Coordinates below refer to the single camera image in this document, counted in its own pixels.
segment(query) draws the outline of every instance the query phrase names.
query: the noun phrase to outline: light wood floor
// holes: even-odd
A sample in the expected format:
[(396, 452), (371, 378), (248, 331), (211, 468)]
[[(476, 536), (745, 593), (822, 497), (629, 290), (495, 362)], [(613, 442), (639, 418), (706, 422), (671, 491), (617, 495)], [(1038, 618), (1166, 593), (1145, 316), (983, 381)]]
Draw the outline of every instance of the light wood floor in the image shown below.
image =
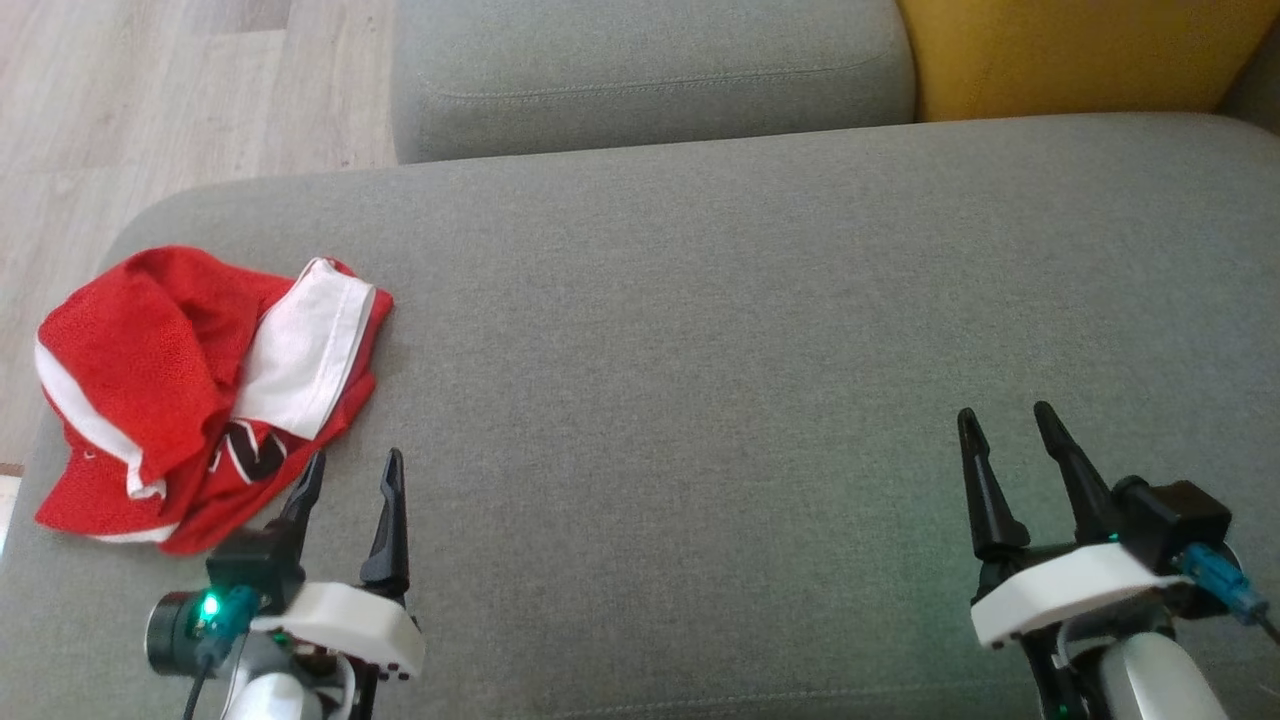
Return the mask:
[(394, 165), (390, 0), (0, 0), (0, 462), (32, 337), (140, 210), (188, 187)]

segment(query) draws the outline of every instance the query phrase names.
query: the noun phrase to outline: black cable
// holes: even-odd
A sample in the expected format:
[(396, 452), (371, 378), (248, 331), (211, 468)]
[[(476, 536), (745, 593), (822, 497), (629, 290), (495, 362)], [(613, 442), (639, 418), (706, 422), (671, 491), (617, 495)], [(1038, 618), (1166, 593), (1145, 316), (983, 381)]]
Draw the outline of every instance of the black cable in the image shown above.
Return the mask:
[(182, 711), (182, 720), (191, 720), (196, 716), (196, 702), (200, 700), (200, 689), (205, 687), (205, 678), (214, 667), (214, 659), (205, 656), (196, 673), (196, 680), (191, 683), (191, 694), (187, 696), (187, 708)]
[(1271, 638), (1272, 642), (1280, 644), (1280, 630), (1277, 630), (1276, 626), (1271, 624), (1271, 620), (1267, 620), (1266, 618), (1258, 618), (1258, 625), (1262, 628), (1262, 632)]

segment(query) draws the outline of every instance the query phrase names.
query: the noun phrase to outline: gray sofa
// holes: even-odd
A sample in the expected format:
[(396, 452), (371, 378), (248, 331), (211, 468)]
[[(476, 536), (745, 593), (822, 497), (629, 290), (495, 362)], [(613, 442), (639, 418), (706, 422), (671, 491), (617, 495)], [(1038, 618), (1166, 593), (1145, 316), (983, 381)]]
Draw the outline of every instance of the gray sofa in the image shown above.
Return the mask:
[[(438, 146), (415, 106), (408, 152), (549, 147)], [(654, 138), (617, 123), (586, 143)], [(1239, 120), (1023, 118), (241, 182), (150, 209), (108, 263), (325, 254), (397, 297), (303, 557), (355, 579), (401, 447), (428, 670), (378, 717), (1029, 717), (1023, 659), (969, 624), (955, 414), (1037, 541), (1070, 534), (1046, 398), (1108, 479), (1234, 509), (1280, 598), (1276, 197), (1280, 138)], [(0, 559), (0, 706), (177, 716), (188, 683), (140, 638), (202, 560), (32, 525), (65, 454), (46, 414)], [(1233, 717), (1280, 712), (1261, 633), (1181, 637)]]

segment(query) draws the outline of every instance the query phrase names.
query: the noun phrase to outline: yellow cushion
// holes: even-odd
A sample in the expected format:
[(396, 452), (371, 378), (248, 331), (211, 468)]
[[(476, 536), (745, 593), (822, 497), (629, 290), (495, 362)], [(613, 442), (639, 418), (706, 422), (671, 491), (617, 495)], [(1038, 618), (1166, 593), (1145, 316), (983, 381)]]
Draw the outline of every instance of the yellow cushion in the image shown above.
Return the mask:
[(1213, 110), (1280, 0), (899, 0), (923, 120)]

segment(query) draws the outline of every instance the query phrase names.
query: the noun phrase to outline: gray cushion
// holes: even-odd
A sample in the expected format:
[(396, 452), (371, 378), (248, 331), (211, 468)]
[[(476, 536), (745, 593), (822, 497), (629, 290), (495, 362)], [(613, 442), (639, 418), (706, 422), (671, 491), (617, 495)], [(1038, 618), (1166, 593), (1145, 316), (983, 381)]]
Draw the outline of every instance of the gray cushion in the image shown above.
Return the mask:
[(893, 0), (401, 0), (401, 163), (906, 123)]
[[(969, 625), (955, 414), (1038, 542), (1070, 537), (1046, 398), (1110, 479), (1234, 509), (1280, 600), (1276, 197), (1251, 126), (1050, 117), (227, 184), (113, 258), (332, 254), (396, 295), (305, 557), (356, 579), (402, 447), (429, 662), (378, 717), (1028, 717), (1021, 657)], [(201, 562), (32, 527), (65, 454), (40, 438), (0, 570), (5, 717), (175, 716), (141, 632)], [(1184, 628), (1233, 717), (1274, 716), (1260, 632)]]

